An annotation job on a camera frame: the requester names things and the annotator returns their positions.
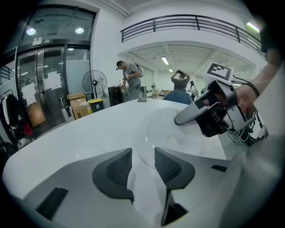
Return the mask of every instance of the ceiling light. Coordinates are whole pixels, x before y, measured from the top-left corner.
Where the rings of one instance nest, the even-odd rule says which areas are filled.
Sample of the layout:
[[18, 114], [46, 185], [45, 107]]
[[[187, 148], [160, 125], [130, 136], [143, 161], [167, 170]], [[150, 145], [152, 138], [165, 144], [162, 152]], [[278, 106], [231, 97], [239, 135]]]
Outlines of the ceiling light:
[[31, 36], [36, 33], [36, 30], [34, 28], [29, 28], [26, 30], [26, 33]]
[[169, 63], [167, 62], [167, 59], [165, 57], [161, 57], [161, 58], [166, 65], [169, 65]]
[[251, 28], [253, 28], [255, 31], [257, 31], [259, 33], [259, 29], [257, 27], [255, 27], [253, 24], [251, 24], [250, 22], [247, 23], [247, 25]]
[[83, 29], [83, 28], [77, 28], [77, 29], [75, 30], [75, 32], [76, 32], [77, 34], [81, 34], [81, 33], [84, 32], [84, 29]]

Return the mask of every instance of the desk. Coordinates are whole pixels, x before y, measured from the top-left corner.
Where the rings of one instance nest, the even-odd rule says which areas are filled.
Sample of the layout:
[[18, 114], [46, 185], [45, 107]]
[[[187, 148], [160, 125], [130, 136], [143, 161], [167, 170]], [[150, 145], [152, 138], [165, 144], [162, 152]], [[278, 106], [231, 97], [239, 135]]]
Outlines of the desk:
[[[35, 186], [69, 163], [131, 147], [132, 135], [143, 116], [161, 108], [182, 110], [186, 106], [165, 100], [133, 100], [80, 118], [42, 136], [10, 157], [2, 180], [11, 194], [23, 199]], [[225, 159], [218, 136], [203, 137], [202, 145], [201, 156]], [[154, 184], [158, 173], [135, 153], [132, 163], [138, 180], [133, 186], [134, 207], [153, 224], [154, 220], [160, 220], [155, 217], [161, 212], [161, 208], [149, 204], [151, 201], [160, 205]]]

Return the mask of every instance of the human arm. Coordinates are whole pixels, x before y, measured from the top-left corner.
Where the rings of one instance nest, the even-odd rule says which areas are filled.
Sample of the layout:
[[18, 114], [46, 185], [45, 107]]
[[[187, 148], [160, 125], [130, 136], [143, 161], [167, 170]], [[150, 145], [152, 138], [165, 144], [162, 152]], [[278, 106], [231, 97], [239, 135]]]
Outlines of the human arm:
[[189, 79], [190, 80], [190, 75], [187, 73], [184, 73], [184, 75], [187, 77], [185, 80]]
[[130, 79], [132, 79], [132, 78], [135, 78], [135, 77], [139, 77], [139, 72], [138, 72], [138, 70], [136, 70], [136, 71], [134, 72], [134, 74], [129, 75], [129, 76], [128, 76], [128, 80], [130, 80]]
[[[274, 78], [276, 72], [281, 65], [281, 56], [277, 49], [268, 49], [268, 63], [260, 71], [260, 73], [250, 82], [262, 93], [266, 86]], [[220, 101], [221, 106], [227, 105], [227, 100], [222, 94], [215, 94]], [[256, 111], [253, 103], [257, 99], [257, 95], [249, 85], [241, 85], [236, 89], [237, 102], [245, 114], [252, 114]], [[203, 100], [204, 104], [209, 106], [207, 99]]]
[[122, 90], [126, 89], [126, 79], [123, 79], [123, 86], [122, 86]]
[[138, 71], [138, 69], [134, 65], [129, 64], [128, 68], [131, 70], [132, 74], [130, 74], [126, 78], [127, 80], [130, 80], [130, 79], [135, 78], [135, 77], [139, 77], [139, 71]]
[[175, 76], [177, 75], [177, 73], [178, 72], [176, 71], [175, 74], [173, 74], [170, 79], [173, 80], [175, 78]]

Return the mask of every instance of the cardboard box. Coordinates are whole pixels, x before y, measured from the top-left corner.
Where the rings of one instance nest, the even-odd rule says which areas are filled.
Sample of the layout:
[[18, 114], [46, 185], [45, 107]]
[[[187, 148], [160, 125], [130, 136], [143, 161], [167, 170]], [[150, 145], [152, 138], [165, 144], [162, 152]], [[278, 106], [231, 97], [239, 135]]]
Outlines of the cardboard box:
[[72, 110], [76, 119], [92, 114], [91, 106], [87, 102], [82, 102], [79, 107]]
[[86, 101], [84, 93], [69, 94], [67, 95], [67, 99], [70, 102], [70, 106], [72, 110], [74, 110], [75, 108], [78, 108], [82, 102]]

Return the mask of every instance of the human hand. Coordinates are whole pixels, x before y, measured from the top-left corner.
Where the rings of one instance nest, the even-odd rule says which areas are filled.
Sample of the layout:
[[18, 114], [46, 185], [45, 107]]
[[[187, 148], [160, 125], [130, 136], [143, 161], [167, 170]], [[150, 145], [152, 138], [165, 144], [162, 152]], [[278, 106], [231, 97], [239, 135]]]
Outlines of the human hand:
[[[217, 99], [220, 102], [221, 106], [227, 106], [228, 102], [224, 94], [217, 93], [215, 94]], [[244, 114], [252, 114], [256, 111], [253, 103], [256, 100], [257, 96], [253, 89], [248, 85], [241, 85], [236, 89], [237, 103], [243, 110]], [[203, 100], [206, 106], [210, 106], [208, 99]]]

